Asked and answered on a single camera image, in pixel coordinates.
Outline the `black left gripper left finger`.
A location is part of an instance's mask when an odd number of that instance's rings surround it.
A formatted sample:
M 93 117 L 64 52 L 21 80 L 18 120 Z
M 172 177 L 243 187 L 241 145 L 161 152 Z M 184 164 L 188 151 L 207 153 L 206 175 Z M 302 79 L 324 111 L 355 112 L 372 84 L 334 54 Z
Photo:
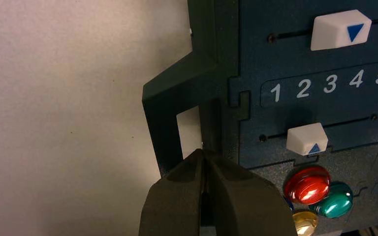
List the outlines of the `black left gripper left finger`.
M 150 188 L 139 235 L 199 235 L 204 183 L 204 153 L 196 149 Z

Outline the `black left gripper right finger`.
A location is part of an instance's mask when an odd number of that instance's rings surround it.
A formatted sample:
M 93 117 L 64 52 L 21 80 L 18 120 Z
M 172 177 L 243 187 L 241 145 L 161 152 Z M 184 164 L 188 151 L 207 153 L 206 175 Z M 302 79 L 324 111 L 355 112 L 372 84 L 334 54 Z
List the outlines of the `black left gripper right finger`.
M 272 182 L 210 151 L 205 161 L 217 235 L 297 234 L 291 210 Z

